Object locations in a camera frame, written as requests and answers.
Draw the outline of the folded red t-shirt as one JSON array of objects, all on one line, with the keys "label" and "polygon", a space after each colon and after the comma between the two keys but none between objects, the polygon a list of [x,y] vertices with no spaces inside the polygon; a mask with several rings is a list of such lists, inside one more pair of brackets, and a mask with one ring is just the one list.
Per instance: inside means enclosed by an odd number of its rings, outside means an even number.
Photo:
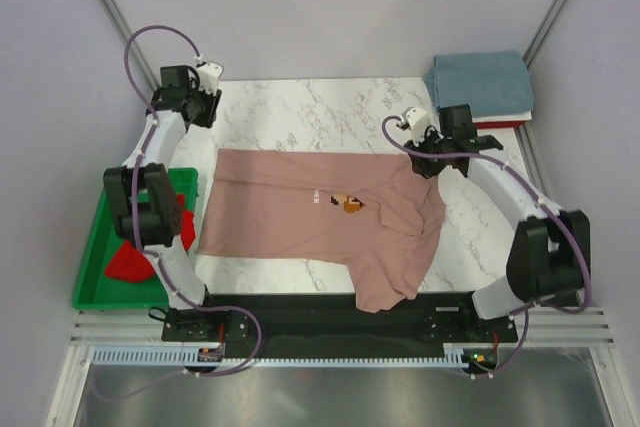
[{"label": "folded red t-shirt", "polygon": [[490,129],[515,129],[526,124],[525,120],[495,121],[495,122],[475,122],[478,130]]}]

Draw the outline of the green plastic tray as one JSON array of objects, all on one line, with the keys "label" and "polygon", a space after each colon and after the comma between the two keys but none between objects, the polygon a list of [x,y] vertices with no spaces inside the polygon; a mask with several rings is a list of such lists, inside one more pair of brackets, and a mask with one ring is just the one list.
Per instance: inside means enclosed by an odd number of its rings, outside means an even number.
[{"label": "green plastic tray", "polygon": [[161,257],[172,282],[194,280],[190,247],[195,241],[194,214],[198,173],[194,168],[142,167],[138,189],[133,170],[110,168],[82,258],[72,305],[77,310],[128,310],[166,307],[168,294],[155,261],[136,249],[132,196],[138,202],[143,248]]}]

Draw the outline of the pink printed t-shirt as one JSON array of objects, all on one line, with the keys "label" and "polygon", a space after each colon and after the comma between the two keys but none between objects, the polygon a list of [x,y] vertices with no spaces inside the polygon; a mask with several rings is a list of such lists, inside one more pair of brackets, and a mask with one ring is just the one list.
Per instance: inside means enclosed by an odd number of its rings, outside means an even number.
[{"label": "pink printed t-shirt", "polygon": [[377,313],[416,297],[445,213],[405,155],[222,149],[198,252],[344,265]]}]

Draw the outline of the right aluminium frame post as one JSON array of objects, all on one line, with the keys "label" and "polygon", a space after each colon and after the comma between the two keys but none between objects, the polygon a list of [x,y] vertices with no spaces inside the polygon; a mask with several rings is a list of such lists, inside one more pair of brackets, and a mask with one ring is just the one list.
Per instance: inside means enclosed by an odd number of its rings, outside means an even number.
[{"label": "right aluminium frame post", "polygon": [[523,55],[523,61],[528,70],[533,66],[569,1],[570,0],[552,0],[549,5]]}]

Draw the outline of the aluminium front rail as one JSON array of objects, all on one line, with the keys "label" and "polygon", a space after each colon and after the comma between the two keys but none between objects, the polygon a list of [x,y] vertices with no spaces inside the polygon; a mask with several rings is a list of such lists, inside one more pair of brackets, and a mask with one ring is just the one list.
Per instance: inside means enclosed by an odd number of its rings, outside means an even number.
[{"label": "aluminium front rail", "polygon": [[[487,321],[465,331],[454,320],[452,311],[394,320],[362,314],[354,322],[330,316],[327,321],[302,318],[296,314],[287,321],[282,314],[258,316],[264,337],[298,334],[304,338],[321,335],[390,334],[403,338],[423,336],[437,344],[514,346],[524,337],[526,346],[594,347],[614,343],[604,313],[589,309],[578,315],[564,315],[549,308],[533,309],[513,320]],[[161,341],[167,324],[141,313],[80,313],[72,329],[71,340],[85,344],[140,344]]]}]

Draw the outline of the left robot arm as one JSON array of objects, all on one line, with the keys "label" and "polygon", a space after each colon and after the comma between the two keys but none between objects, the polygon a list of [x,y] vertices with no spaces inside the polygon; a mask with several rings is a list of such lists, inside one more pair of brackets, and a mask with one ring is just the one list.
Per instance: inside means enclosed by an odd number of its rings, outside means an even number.
[{"label": "left robot arm", "polygon": [[192,126],[210,128],[221,99],[223,67],[198,61],[163,67],[162,84],[148,101],[143,133],[119,167],[103,174],[106,199],[118,237],[129,241],[151,265],[175,310],[190,310],[185,329],[208,340],[219,316],[204,307],[208,290],[195,274],[181,240],[183,208],[168,165]]}]

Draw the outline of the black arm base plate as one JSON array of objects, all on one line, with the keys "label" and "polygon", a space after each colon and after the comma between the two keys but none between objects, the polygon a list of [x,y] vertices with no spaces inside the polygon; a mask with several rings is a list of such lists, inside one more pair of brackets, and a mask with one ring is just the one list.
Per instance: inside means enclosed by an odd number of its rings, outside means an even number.
[{"label": "black arm base plate", "polygon": [[209,312],[169,308],[160,319],[165,342],[248,341],[258,331],[314,338],[321,335],[424,339],[434,343],[513,343],[514,322],[482,320],[469,292],[422,293],[388,311],[366,313],[353,294],[233,294],[206,299]]}]

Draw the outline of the aluminium frame post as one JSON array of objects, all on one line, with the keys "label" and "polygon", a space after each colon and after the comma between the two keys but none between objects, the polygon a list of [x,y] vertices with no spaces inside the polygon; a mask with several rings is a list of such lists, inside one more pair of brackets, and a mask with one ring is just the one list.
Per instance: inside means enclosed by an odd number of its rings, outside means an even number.
[{"label": "aluminium frame post", "polygon": [[[125,18],[117,0],[98,0],[103,8],[107,18],[109,19],[112,27],[117,33],[118,37],[125,44],[130,36],[134,33],[134,30],[129,25],[129,22]],[[131,47],[130,60],[132,64],[138,69],[145,79],[146,85],[155,90],[158,86],[157,75],[153,72],[150,63],[146,59],[142,50],[137,42],[133,43]]]},{"label": "aluminium frame post", "polygon": [[523,55],[523,61],[528,70],[533,66],[569,1],[570,0],[552,0],[549,5]]}]

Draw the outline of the left aluminium frame post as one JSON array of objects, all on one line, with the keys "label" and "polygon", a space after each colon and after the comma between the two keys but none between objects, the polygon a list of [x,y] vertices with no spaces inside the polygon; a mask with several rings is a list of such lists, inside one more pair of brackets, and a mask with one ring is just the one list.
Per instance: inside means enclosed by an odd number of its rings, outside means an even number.
[{"label": "left aluminium frame post", "polygon": [[[118,37],[125,44],[130,36],[134,33],[134,30],[129,25],[129,22],[125,18],[117,0],[98,0],[103,8],[107,18],[109,19],[112,27],[117,33]],[[157,75],[153,72],[150,63],[146,59],[142,50],[137,42],[133,43],[131,47],[130,60],[132,64],[138,69],[145,79],[146,85],[155,90],[158,86]]]}]

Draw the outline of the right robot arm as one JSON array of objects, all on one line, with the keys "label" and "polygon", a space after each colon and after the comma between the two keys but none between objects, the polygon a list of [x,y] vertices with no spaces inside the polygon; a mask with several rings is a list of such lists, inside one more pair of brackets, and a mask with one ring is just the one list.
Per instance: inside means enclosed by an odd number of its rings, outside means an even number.
[{"label": "right robot arm", "polygon": [[514,230],[505,275],[475,291],[473,306],[458,315],[465,338],[481,340],[493,330],[494,318],[556,296],[582,291],[582,304],[589,305],[590,223],[582,211],[564,210],[525,179],[494,136],[477,132],[467,105],[441,109],[437,126],[425,109],[409,108],[400,127],[411,134],[405,146],[415,173],[432,178],[447,167],[458,170]]}]

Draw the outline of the folded blue t-shirt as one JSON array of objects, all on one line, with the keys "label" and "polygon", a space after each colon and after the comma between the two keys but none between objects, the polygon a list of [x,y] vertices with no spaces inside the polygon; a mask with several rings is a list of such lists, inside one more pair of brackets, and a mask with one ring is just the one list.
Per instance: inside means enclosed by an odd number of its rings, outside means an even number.
[{"label": "folded blue t-shirt", "polygon": [[529,114],[534,96],[517,51],[437,55],[423,81],[434,107],[467,104],[475,118]]}]

